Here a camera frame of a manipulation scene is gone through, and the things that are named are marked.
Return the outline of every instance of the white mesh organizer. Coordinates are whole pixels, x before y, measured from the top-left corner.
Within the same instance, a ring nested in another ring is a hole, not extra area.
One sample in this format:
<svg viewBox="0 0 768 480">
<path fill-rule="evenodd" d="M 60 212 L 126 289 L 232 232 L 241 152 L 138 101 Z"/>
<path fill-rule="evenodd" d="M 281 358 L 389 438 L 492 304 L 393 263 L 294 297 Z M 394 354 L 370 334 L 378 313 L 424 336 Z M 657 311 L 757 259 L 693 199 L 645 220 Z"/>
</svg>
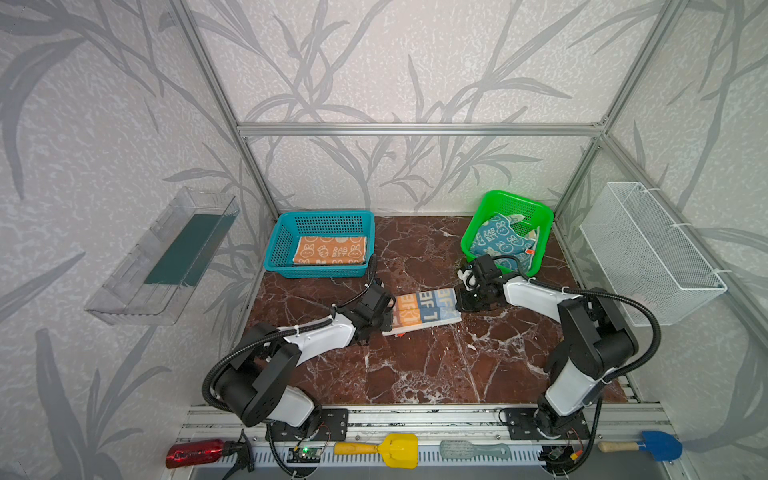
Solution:
<svg viewBox="0 0 768 480">
<path fill-rule="evenodd" d="M 727 289 L 680 224 L 638 182 L 609 182 L 581 232 L 614 292 L 643 303 L 661 325 L 679 322 Z M 634 325 L 649 325 L 634 308 L 625 310 Z"/>
</svg>

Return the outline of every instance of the blue towel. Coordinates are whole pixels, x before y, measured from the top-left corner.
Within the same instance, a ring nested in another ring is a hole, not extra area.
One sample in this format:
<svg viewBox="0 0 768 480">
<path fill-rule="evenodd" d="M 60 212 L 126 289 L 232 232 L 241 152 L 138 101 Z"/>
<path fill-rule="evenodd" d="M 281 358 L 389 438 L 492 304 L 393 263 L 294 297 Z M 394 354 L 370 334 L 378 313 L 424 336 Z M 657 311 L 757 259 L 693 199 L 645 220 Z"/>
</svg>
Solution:
<svg viewBox="0 0 768 480">
<path fill-rule="evenodd" d="M 524 219 L 523 215 L 494 215 L 478 228 L 469 251 L 477 257 L 486 253 L 492 257 L 512 255 L 518 259 L 524 272 L 529 271 L 538 242 L 538 228 L 521 237 L 512 229 L 512 225 Z M 505 266 L 513 272 L 518 271 L 517 265 L 510 259 L 496 260 L 496 265 Z"/>
</svg>

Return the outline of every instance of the wooden handle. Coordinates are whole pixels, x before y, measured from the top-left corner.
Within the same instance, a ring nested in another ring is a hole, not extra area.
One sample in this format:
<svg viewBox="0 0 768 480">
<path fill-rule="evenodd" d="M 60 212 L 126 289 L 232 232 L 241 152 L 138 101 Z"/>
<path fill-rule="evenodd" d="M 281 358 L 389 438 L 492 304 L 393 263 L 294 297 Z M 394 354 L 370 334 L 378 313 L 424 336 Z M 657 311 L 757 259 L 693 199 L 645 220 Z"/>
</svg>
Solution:
<svg viewBox="0 0 768 480">
<path fill-rule="evenodd" d="M 333 446 L 333 453 L 336 455 L 362 455 L 363 453 L 377 453 L 378 447 L 378 445 L 368 443 L 340 442 Z"/>
<path fill-rule="evenodd" d="M 636 452 L 640 450 L 640 446 L 635 442 L 600 442 L 598 443 L 598 448 L 603 453 Z"/>
</svg>

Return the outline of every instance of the folded orange towel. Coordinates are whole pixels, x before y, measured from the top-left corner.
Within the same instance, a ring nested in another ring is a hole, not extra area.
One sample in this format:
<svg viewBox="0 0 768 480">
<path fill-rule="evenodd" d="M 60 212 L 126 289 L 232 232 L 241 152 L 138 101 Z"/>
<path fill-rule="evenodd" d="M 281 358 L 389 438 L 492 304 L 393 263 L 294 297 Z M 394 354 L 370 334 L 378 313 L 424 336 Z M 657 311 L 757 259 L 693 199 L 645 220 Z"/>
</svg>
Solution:
<svg viewBox="0 0 768 480">
<path fill-rule="evenodd" d="M 361 265 L 366 262 L 365 237 L 301 237 L 296 265 Z"/>
</svg>

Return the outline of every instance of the yellow plastic scoop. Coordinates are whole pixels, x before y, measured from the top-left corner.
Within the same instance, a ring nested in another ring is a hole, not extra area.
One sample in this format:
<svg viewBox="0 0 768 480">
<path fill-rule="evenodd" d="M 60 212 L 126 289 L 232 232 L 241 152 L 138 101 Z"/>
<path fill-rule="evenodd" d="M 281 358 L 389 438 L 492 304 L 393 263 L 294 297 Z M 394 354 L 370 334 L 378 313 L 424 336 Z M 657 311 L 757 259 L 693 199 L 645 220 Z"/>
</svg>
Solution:
<svg viewBox="0 0 768 480">
<path fill-rule="evenodd" d="M 336 455 L 362 455 L 379 453 L 390 468 L 416 468 L 419 464 L 419 439 L 412 433 L 390 433 L 381 445 L 368 443 L 337 443 Z"/>
</svg>

